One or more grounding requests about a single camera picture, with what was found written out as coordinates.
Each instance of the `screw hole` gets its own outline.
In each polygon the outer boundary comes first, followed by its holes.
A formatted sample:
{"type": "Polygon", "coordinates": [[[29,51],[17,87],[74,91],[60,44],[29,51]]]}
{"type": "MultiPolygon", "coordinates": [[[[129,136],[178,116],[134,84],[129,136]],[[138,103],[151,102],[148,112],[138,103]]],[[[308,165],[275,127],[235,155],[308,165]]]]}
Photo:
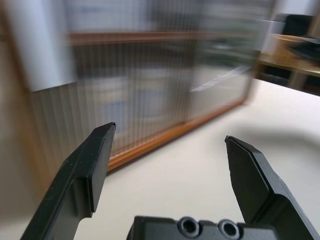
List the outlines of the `screw hole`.
{"type": "Polygon", "coordinates": [[[221,220],[218,224],[218,227],[225,238],[229,240],[240,239],[240,229],[233,221],[228,219],[221,220]]]}
{"type": "Polygon", "coordinates": [[[223,230],[226,232],[226,234],[228,234],[229,236],[234,236],[236,235],[237,233],[237,230],[236,228],[230,224],[230,223],[226,223],[224,226],[223,226],[223,230]]]}
{"type": "Polygon", "coordinates": [[[185,216],[177,223],[177,227],[182,235],[187,238],[195,238],[200,234],[200,225],[192,217],[185,216]]]}
{"type": "Polygon", "coordinates": [[[197,227],[195,223],[191,220],[187,220],[182,224],[183,230],[188,232],[189,234],[192,234],[196,231],[197,227]]]}

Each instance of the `black plastic part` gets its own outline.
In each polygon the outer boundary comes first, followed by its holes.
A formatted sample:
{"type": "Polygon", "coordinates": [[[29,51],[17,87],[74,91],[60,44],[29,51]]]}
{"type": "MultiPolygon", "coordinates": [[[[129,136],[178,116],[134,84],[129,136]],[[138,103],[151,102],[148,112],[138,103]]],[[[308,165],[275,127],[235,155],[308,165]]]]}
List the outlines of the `black plastic part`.
{"type": "Polygon", "coordinates": [[[239,227],[228,219],[221,220],[218,224],[219,230],[226,239],[238,240],[240,239],[239,227]]]}
{"type": "Polygon", "coordinates": [[[199,223],[192,217],[185,216],[178,222],[178,229],[187,238],[195,238],[199,235],[199,223]]]}
{"type": "Polygon", "coordinates": [[[116,125],[97,127],[63,162],[22,240],[71,240],[97,210],[116,125]]]}
{"type": "Polygon", "coordinates": [[[225,139],[231,184],[247,224],[273,226],[281,240],[320,240],[265,156],[235,137],[225,139]]]}
{"type": "MultiPolygon", "coordinates": [[[[177,227],[178,222],[171,218],[136,216],[127,240],[189,240],[177,227]]],[[[195,240],[233,240],[226,237],[219,226],[211,221],[198,222],[201,231],[195,240]]],[[[241,240],[279,240],[273,227],[238,223],[241,240]]]]}

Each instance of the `white table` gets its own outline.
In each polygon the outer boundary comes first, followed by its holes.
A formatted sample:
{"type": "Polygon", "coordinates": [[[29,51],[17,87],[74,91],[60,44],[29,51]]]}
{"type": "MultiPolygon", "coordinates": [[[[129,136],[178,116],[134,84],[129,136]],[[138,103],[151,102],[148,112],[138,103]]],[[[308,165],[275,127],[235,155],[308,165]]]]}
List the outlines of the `white table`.
{"type": "Polygon", "coordinates": [[[242,222],[226,135],[264,153],[320,233],[320,97],[259,80],[254,95],[108,176],[97,212],[82,220],[75,239],[125,240],[136,215],[242,222]]]}

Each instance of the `wooden frame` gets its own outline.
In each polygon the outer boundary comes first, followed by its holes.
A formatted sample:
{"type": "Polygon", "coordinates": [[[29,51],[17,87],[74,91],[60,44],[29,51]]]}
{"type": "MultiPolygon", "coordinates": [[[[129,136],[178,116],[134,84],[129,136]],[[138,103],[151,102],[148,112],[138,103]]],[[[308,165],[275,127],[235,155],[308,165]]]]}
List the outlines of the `wooden frame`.
{"type": "Polygon", "coordinates": [[[72,46],[100,44],[158,43],[168,41],[212,39],[219,37],[253,38],[254,35],[232,33],[208,33],[197,31],[149,31],[149,32],[74,32],[70,33],[68,44],[72,46]]]}
{"type": "Polygon", "coordinates": [[[246,97],[237,99],[233,102],[231,102],[228,105],[222,106],[221,108],[204,115],[202,117],[199,117],[189,123],[185,123],[176,127],[173,127],[166,131],[165,133],[157,136],[155,139],[150,140],[149,142],[136,146],[126,152],[120,153],[114,157],[110,158],[108,171],[114,170],[138,157],[143,156],[144,154],[147,154],[187,133],[190,131],[196,129],[197,127],[200,127],[201,125],[205,124],[206,122],[234,109],[235,107],[243,104],[246,101],[246,97]]]}

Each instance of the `black object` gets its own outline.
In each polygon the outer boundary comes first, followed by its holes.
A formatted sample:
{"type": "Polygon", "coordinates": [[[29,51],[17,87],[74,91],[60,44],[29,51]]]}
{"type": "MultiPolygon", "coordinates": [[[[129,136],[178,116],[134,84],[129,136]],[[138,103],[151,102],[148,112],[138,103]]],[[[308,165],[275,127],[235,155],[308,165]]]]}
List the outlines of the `black object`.
{"type": "Polygon", "coordinates": [[[287,86],[291,75],[290,70],[280,69],[273,66],[266,66],[260,74],[260,79],[272,84],[287,86]]]}
{"type": "Polygon", "coordinates": [[[283,35],[304,36],[307,34],[313,16],[290,14],[285,18],[283,35]]]}
{"type": "Polygon", "coordinates": [[[63,162],[22,240],[71,240],[80,220],[96,211],[116,125],[97,127],[63,162]]]}
{"type": "MultiPolygon", "coordinates": [[[[97,209],[114,132],[113,123],[96,128],[64,161],[23,240],[73,239],[79,221],[97,209]]],[[[127,240],[320,240],[264,155],[235,137],[225,142],[232,188],[246,223],[136,216],[127,240]]]]}
{"type": "Polygon", "coordinates": [[[303,42],[296,43],[289,48],[299,57],[320,64],[320,40],[308,39],[303,42]]]}

